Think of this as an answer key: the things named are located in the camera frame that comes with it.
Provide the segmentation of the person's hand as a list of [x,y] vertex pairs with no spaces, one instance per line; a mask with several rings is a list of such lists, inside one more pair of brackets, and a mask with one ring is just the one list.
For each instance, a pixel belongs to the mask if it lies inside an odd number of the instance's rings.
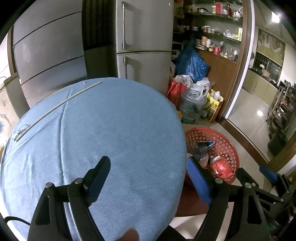
[[118,238],[116,241],[139,241],[138,232],[130,228],[122,237]]

